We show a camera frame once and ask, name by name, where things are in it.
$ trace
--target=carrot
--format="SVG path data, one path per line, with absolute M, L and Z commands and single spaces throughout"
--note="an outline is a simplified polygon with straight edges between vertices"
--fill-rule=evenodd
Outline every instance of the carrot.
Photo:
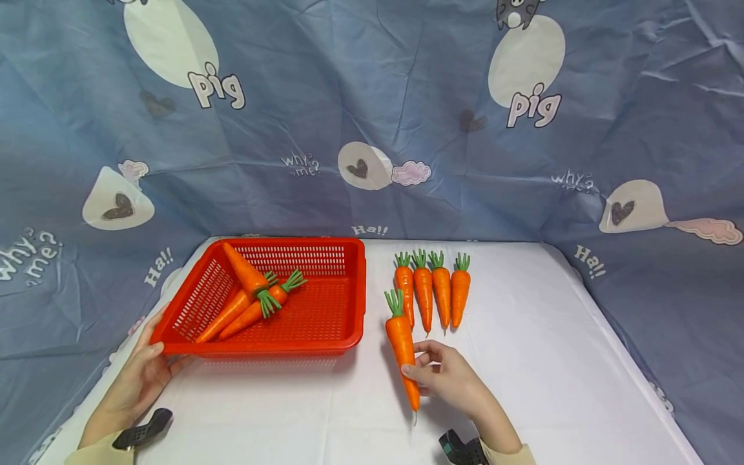
M 271 285 L 276 284 L 277 275 L 274 272 L 266 273 L 266 279 Z M 241 289 L 233 297 L 227 305 L 219 312 L 219 315 L 212 320 L 207 326 L 207 329 L 196 338 L 196 342 L 209 342 L 215 339 L 230 323 L 235 321 L 235 318 L 239 317 L 248 307 L 253 304 L 256 298 L 252 295 L 246 294 L 246 291 Z
M 421 311 L 421 321 L 423 329 L 426 331 L 426 337 L 432 331 L 432 310 L 434 303 L 432 297 L 434 290 L 432 288 L 432 272 L 426 268 L 426 251 L 419 249 L 418 253 L 414 250 L 414 283 L 416 284 L 416 297 L 419 301 L 419 310 Z
M 408 323 L 408 317 L 403 313 L 403 291 L 398 289 L 397 291 L 390 291 L 389 294 L 386 292 L 385 299 L 387 299 L 388 307 L 393 313 L 393 316 L 385 322 L 385 332 L 388 334 L 390 345 L 393 346 L 395 361 L 398 363 L 398 371 L 400 372 L 403 365 L 416 365 L 411 325 Z M 400 378 L 403 380 L 403 387 L 408 395 L 411 410 L 418 411 L 421 401 L 418 383 L 403 376 L 402 372 Z
M 465 303 L 470 291 L 470 273 L 467 271 L 470 266 L 470 256 L 458 254 L 455 260 L 455 272 L 452 273 L 452 326 L 459 327 L 463 321 L 465 312 Z
M 432 261 L 432 281 L 434 282 L 434 296 L 437 299 L 437 309 L 439 310 L 439 320 L 447 334 L 449 326 L 449 314 L 452 302 L 452 288 L 449 286 L 449 270 L 444 267 L 444 252 L 440 251 L 439 256 L 434 252 L 429 253 L 429 259 Z
M 408 252 L 400 256 L 395 254 L 395 260 L 398 265 L 395 268 L 395 286 L 403 291 L 403 313 L 408 317 L 411 323 L 411 331 L 414 329 L 416 317 L 414 315 L 414 273 L 410 268 L 411 256 Z
M 296 269 L 289 275 L 289 278 L 284 281 L 281 286 L 274 285 L 269 288 L 269 294 L 279 303 L 279 308 L 284 305 L 289 298 L 289 291 L 297 289 L 299 286 L 305 284 L 307 280 L 303 278 L 300 270 Z M 261 317 L 268 318 L 272 313 L 273 309 L 268 312 L 264 312 L 259 301 L 255 301 L 251 304 L 248 309 L 237 317 L 232 323 L 230 323 L 222 332 L 219 334 L 219 340 L 227 339 L 230 336 L 238 334 L 240 331 L 251 326 L 253 323 L 259 321 Z
M 222 243 L 222 248 L 225 250 L 225 255 L 228 256 L 230 264 L 237 275 L 240 285 L 246 291 L 247 295 L 253 295 L 261 303 L 261 310 L 266 315 L 269 311 L 273 312 L 274 308 L 280 309 L 276 299 L 274 299 L 268 292 L 269 280 L 264 275 L 258 272 L 256 268 L 251 265 L 251 262 L 247 261 L 244 256 L 238 253 L 228 243 Z

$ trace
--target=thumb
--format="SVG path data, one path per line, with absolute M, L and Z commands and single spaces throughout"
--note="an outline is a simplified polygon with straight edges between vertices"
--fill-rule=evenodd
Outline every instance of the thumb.
M 431 387 L 434 384 L 436 375 L 428 368 L 421 368 L 415 365 L 403 365 L 400 367 L 403 376 L 413 379 L 415 382 Z

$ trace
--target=black clip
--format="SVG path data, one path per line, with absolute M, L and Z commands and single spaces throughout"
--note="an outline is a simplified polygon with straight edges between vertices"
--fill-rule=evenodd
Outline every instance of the black clip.
M 149 443 L 165 430 L 171 418 L 173 418 L 173 412 L 167 408 L 155 410 L 147 425 L 133 426 L 122 431 L 114 441 L 114 449 L 129 450 L 132 447 L 139 447 Z
M 439 444 L 447 459 L 455 465 L 489 465 L 478 438 L 463 444 L 455 430 L 450 429 L 439 438 Z

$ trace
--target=left hand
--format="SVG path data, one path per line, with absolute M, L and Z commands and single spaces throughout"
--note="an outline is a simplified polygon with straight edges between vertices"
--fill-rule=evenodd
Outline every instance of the left hand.
M 150 337 L 162 318 L 163 310 L 144 325 L 132 354 L 88 420 L 78 449 L 131 428 L 158 399 L 171 378 L 192 361 L 185 357 L 169 366 L 161 355 L 163 343 L 150 345 Z

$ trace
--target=hand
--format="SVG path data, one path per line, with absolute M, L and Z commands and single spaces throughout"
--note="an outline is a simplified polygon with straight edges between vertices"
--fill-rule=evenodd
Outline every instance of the hand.
M 414 344 L 414 351 L 421 353 L 416 365 L 403 365 L 401 371 L 423 386 L 422 395 L 436 394 L 467 415 L 481 439 L 496 452 L 516 454 L 522 449 L 501 404 L 457 349 L 423 341 Z
M 163 343 L 150 345 L 150 337 L 162 318 L 161 310 L 144 325 L 132 354 L 88 420 L 80 449 L 131 428 L 158 399 L 171 378 L 191 362 L 191 358 L 185 357 L 169 366 L 161 355 Z
M 421 353 L 416 365 L 403 365 L 402 370 L 406 377 L 422 385 L 422 395 L 437 395 L 470 419 L 493 399 L 457 349 L 429 340 L 414 344 L 414 351 Z

